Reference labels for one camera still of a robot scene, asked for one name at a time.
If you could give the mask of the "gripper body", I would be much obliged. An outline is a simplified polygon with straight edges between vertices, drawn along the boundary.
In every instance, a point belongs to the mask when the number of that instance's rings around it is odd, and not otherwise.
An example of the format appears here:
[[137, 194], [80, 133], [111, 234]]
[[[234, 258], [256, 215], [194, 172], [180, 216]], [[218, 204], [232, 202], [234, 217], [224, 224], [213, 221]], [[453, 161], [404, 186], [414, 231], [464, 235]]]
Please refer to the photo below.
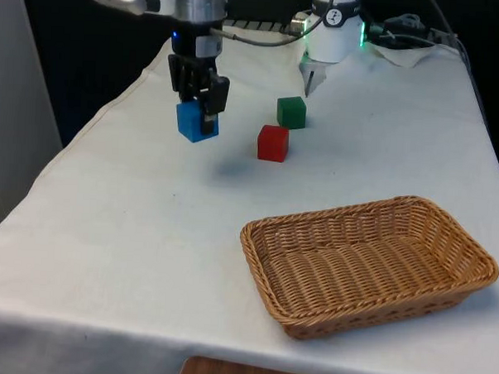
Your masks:
[[214, 60], [223, 51], [223, 39], [211, 24], [180, 22], [171, 34], [170, 60]]

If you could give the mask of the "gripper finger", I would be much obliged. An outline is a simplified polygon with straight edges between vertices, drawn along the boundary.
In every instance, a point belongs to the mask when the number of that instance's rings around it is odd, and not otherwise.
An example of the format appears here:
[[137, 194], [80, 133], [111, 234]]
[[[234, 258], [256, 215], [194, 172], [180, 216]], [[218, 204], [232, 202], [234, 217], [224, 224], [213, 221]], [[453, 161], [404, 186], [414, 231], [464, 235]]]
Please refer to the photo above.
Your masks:
[[204, 135], [211, 135], [215, 130], [215, 120], [227, 105], [230, 81], [227, 77], [209, 71], [208, 87], [200, 92], [202, 108], [201, 129]]
[[210, 87], [214, 58], [193, 58], [177, 54], [168, 56], [172, 88], [181, 102], [190, 102]]

